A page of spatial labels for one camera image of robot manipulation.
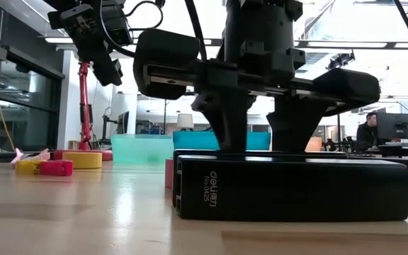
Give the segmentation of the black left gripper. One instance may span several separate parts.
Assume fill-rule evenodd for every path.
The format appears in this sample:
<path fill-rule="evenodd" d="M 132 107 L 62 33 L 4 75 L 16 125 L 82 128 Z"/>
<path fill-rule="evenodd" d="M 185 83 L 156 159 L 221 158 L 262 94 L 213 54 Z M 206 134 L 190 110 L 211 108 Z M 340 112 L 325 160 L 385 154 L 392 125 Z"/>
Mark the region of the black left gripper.
<path fill-rule="evenodd" d="M 80 59 L 110 59 L 108 44 L 104 41 L 89 4 L 82 4 L 66 11 L 47 14 L 52 29 L 64 29 L 72 39 Z M 93 73 L 102 86 L 119 85 L 123 76 L 119 59 L 109 63 L 93 63 Z"/>

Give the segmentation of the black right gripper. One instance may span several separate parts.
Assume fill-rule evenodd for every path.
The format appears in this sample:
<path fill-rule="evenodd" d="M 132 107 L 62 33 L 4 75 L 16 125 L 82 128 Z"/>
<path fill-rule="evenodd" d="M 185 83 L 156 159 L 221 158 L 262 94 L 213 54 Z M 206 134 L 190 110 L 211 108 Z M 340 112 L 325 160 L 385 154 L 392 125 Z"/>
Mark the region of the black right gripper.
<path fill-rule="evenodd" d="M 154 98 L 176 100 L 189 86 L 198 94 L 191 104 L 209 122 L 223 152 L 247 149 L 247 111 L 255 95 L 275 97 L 267 115 L 272 150 L 304 152 L 325 115 L 336 115 L 375 103 L 378 80 L 367 73 L 331 69 L 308 80 L 295 77 L 305 53 L 294 47 L 268 52 L 259 42 L 244 41 L 237 62 L 199 59 L 198 39 L 164 30 L 143 32 L 135 50 L 139 91 Z"/>

